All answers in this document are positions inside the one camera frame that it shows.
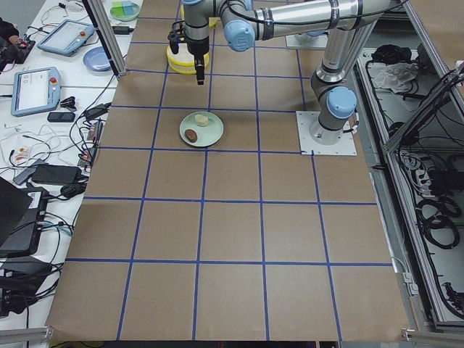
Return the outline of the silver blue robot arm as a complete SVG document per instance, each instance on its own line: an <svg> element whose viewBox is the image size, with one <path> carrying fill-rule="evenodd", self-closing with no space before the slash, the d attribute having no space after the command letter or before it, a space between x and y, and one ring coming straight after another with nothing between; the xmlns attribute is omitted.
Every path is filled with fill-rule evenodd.
<svg viewBox="0 0 464 348"><path fill-rule="evenodd" d="M279 7L253 9L250 1L184 1L184 20L174 22L167 38L172 53L181 43L194 57L196 80L204 82L204 56L210 49L209 22L223 24L228 46L243 52L255 41L268 41L291 34L327 31L323 59L311 78L320 104L319 128L330 133L342 130L354 107L341 111L329 104L331 90L340 86L355 57L389 1L304 1Z"/></svg>

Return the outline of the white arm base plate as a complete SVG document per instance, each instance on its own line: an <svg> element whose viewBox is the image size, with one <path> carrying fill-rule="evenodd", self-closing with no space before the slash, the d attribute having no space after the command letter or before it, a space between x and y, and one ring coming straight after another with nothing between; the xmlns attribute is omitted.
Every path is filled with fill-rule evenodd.
<svg viewBox="0 0 464 348"><path fill-rule="evenodd" d="M319 124L319 112L297 111L300 153L316 156L357 155L352 127L347 120L341 130L326 130Z"/></svg>

